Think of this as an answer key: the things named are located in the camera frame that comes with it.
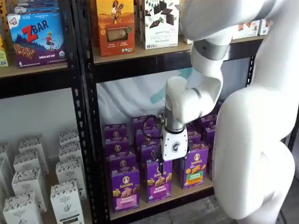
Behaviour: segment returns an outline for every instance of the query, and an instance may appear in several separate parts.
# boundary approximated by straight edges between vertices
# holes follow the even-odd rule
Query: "white packaging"
[[[20,153],[26,152],[31,149],[37,149],[40,163],[45,174],[49,173],[48,159],[42,146],[42,137],[34,136],[32,138],[23,139],[20,142],[19,151]]]
[[[260,21],[246,22],[236,26],[236,31],[233,35],[233,40],[246,37],[257,36]]]
[[[59,144],[61,146],[68,144],[72,141],[80,141],[79,139],[79,132],[77,129],[73,129],[67,133],[59,135]]]
[[[179,0],[143,0],[145,49],[166,48],[178,45]]]
[[[81,199],[87,198],[82,161],[79,157],[69,161],[58,162],[56,164],[56,175],[59,183],[77,180]]]
[[[41,169],[41,165],[36,149],[28,150],[14,157],[14,169],[16,172],[38,168]]]
[[[258,34],[260,36],[267,35],[270,28],[270,22],[267,20],[260,21],[260,28],[258,29]]]
[[[52,186],[50,197],[57,224],[84,223],[77,181]]]
[[[185,42],[186,44],[193,44],[193,41],[192,41],[192,40],[189,40],[189,39],[187,39],[187,38],[185,38],[185,37],[184,37],[184,42]]]
[[[0,159],[0,186],[9,197],[14,196],[14,190],[11,186],[13,176],[9,172],[9,167],[5,159]]]
[[[34,191],[36,203],[41,212],[47,211],[48,195],[41,169],[31,169],[23,172],[16,172],[12,181],[15,195],[21,195]]]
[[[14,154],[12,149],[9,149],[8,142],[0,143],[0,159],[6,160],[11,176],[14,175],[14,169],[13,169]]]

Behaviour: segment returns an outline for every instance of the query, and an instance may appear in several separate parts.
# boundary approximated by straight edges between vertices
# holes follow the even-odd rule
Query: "purple cereal box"
[[[146,116],[140,116],[133,118],[133,131],[134,133],[136,130],[142,129],[142,124],[144,120],[146,119]],[[144,124],[144,127],[153,127],[155,126],[155,121],[153,118],[150,118],[147,120],[147,122]]]
[[[159,129],[157,127],[146,127],[144,128],[144,133],[149,135],[150,137],[158,137],[159,136]],[[159,139],[150,139],[146,138],[142,132],[142,130],[137,130],[135,133],[135,143],[136,146],[139,147],[144,143],[150,142],[159,142]]]
[[[208,157],[208,145],[202,141],[194,144],[185,158],[180,159],[180,182],[183,189],[203,184]]]
[[[111,171],[113,210],[115,212],[139,208],[139,170],[137,164]]]
[[[129,140],[127,137],[106,139],[105,141],[105,153],[106,156],[114,153],[127,152],[130,149]]]
[[[172,161],[164,162],[163,174],[159,172],[158,162],[148,161],[145,174],[148,203],[171,196]]]
[[[108,159],[110,170],[131,167],[136,164],[136,155],[133,150],[112,154]]]
[[[123,138],[128,136],[126,124],[105,125],[104,127],[105,139]]]
[[[188,141],[192,142],[193,144],[199,144],[201,141],[201,134],[198,131],[188,131]]]

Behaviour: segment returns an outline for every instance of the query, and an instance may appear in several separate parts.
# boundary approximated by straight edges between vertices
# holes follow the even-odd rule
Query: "white carton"
[[[3,213],[7,224],[43,224],[33,191],[6,199]]]
[[[79,157],[69,161],[58,162],[56,164],[56,175],[59,183],[77,180],[81,198],[87,198],[82,161]]]
[[[179,0],[142,0],[143,45],[145,49],[178,45]]]
[[[269,32],[269,28],[270,28],[270,22],[268,22],[267,20],[261,20],[258,34],[260,36],[267,35]]]
[[[32,138],[21,140],[19,146],[20,153],[26,152],[31,149],[37,149],[43,171],[45,172],[45,174],[48,174],[49,173],[48,160],[45,151],[43,150],[41,136],[35,136]]]
[[[59,135],[59,144],[61,146],[68,144],[72,141],[79,141],[79,132],[77,129],[73,129],[67,133]]]
[[[13,176],[9,172],[9,167],[5,159],[0,159],[0,185],[3,191],[9,197],[14,196],[14,190],[11,186]]]
[[[0,158],[6,160],[11,176],[14,175],[14,169],[13,169],[14,154],[12,149],[9,149],[8,142],[0,143]]]
[[[43,172],[41,169],[31,169],[23,172],[16,172],[14,174],[12,186],[15,195],[21,195],[34,191],[36,193],[36,201],[40,211],[47,211],[49,201]]]
[[[57,224],[84,223],[77,181],[52,186],[50,197]]]
[[[14,157],[14,169],[16,172],[38,168],[42,169],[36,149],[28,150]]]
[[[233,35],[233,40],[257,36],[259,26],[260,21],[246,22],[244,24],[237,25]]]

